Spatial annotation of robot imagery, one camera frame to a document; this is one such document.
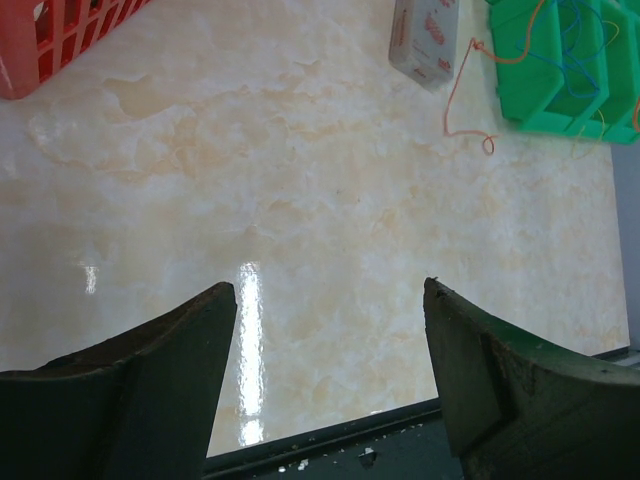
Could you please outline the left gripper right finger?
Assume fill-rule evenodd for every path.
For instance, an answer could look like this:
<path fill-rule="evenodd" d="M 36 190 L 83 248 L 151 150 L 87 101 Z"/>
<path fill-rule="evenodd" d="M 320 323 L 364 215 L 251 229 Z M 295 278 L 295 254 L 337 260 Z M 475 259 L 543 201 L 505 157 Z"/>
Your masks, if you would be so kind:
<path fill-rule="evenodd" d="M 424 283 L 431 364 L 467 479 L 636 479 L 639 371 L 570 351 Z"/>

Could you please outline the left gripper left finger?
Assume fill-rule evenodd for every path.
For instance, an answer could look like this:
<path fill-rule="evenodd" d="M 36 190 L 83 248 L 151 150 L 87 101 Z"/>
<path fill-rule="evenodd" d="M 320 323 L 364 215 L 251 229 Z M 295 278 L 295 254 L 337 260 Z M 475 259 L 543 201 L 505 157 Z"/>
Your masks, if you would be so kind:
<path fill-rule="evenodd" d="M 198 479 L 236 319 L 230 283 L 92 347 L 1 375 L 5 479 Z"/>

